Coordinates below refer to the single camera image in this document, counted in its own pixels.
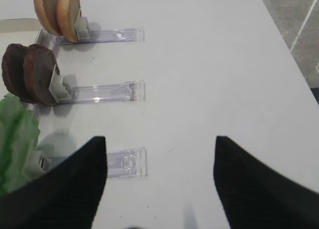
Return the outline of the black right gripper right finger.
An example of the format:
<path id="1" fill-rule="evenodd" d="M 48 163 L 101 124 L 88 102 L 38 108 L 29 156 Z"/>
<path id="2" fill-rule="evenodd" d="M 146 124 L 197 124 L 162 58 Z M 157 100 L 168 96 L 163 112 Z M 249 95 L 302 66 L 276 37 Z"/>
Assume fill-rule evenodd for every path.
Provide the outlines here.
<path id="1" fill-rule="evenodd" d="M 217 136 L 213 179 L 232 229 L 317 229 L 318 193 Z"/>

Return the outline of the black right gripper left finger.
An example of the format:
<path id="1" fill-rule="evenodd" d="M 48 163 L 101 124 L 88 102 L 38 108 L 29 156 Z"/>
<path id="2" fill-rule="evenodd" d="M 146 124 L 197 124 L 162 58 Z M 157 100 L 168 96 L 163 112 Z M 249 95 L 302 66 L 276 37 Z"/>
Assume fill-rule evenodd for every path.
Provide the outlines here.
<path id="1" fill-rule="evenodd" d="M 107 180 L 106 139 L 90 139 L 26 186 L 1 197 L 2 229 L 89 229 Z"/>

